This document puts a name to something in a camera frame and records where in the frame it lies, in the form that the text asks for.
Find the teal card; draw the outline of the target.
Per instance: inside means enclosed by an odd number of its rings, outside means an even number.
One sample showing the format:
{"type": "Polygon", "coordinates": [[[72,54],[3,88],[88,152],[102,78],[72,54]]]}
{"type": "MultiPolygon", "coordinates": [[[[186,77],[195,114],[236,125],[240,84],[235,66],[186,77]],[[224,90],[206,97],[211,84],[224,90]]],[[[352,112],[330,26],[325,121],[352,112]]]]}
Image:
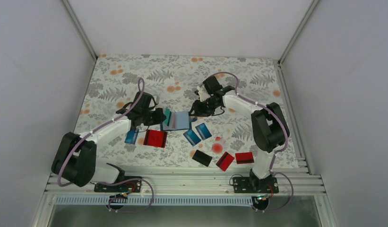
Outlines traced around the teal card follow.
{"type": "Polygon", "coordinates": [[[163,124],[169,127],[172,124],[173,112],[169,108],[166,108],[164,114],[166,118],[163,121],[163,124]]]}

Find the dark blue card holder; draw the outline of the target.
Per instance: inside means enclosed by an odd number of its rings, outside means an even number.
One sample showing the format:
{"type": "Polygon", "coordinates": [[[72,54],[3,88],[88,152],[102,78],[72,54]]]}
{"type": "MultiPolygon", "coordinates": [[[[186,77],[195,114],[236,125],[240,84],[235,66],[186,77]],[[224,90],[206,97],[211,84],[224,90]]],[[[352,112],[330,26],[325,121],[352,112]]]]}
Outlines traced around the dark blue card holder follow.
{"type": "Polygon", "coordinates": [[[188,112],[173,112],[172,124],[167,127],[160,125],[160,131],[182,131],[192,129],[192,123],[197,120],[197,117],[190,116],[188,112]]]}

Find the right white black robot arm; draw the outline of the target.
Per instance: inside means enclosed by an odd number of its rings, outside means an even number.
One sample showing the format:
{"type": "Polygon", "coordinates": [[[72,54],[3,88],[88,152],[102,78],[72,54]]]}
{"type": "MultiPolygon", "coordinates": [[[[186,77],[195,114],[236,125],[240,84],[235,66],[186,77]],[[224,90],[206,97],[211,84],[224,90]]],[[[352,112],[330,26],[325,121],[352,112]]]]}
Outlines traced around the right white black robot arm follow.
{"type": "Polygon", "coordinates": [[[251,120],[252,135],[259,148],[254,165],[250,170],[250,188],[262,192],[267,187],[267,177],[272,174],[276,154],[286,150],[290,135],[282,109],[277,103],[263,104],[238,91],[239,80],[235,86],[223,87],[215,75],[209,76],[197,86],[199,96],[191,108],[194,116],[208,117],[219,107],[233,109],[251,120]]]}

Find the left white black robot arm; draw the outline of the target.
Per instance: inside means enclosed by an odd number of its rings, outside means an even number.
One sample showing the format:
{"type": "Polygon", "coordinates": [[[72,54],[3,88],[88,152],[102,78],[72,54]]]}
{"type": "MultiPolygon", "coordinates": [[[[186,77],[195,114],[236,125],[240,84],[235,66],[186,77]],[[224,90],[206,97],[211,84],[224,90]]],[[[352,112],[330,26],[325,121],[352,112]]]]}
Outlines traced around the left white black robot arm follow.
{"type": "Polygon", "coordinates": [[[107,185],[120,191],[125,185],[124,170],[96,157],[97,150],[119,136],[136,135],[138,126],[161,124],[165,119],[158,108],[159,96],[137,92],[134,101],[116,111],[114,117],[97,128],[83,133],[66,133],[51,166],[61,187],[74,184],[82,187],[88,183],[107,185]]]}

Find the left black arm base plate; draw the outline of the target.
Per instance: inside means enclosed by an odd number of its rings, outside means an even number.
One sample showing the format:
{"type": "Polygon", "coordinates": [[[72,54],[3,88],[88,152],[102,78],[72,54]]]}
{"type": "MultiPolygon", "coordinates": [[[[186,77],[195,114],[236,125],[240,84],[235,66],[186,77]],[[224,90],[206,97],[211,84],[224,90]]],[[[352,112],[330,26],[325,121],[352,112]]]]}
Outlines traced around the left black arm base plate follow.
{"type": "Polygon", "coordinates": [[[142,177],[140,176],[126,176],[120,180],[124,183],[117,183],[114,186],[97,183],[94,186],[94,192],[109,192],[109,193],[138,193],[141,190],[142,177]]]}

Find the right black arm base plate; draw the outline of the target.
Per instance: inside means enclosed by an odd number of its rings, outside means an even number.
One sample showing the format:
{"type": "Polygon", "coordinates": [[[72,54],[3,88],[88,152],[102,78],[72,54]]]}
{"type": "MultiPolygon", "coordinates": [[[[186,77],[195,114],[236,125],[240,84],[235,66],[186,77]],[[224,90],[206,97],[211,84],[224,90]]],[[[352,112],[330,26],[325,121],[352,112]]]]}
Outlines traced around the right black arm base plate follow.
{"type": "Polygon", "coordinates": [[[233,177],[232,181],[234,193],[279,193],[277,179],[269,177],[262,180],[252,179],[250,177],[233,177]]]}

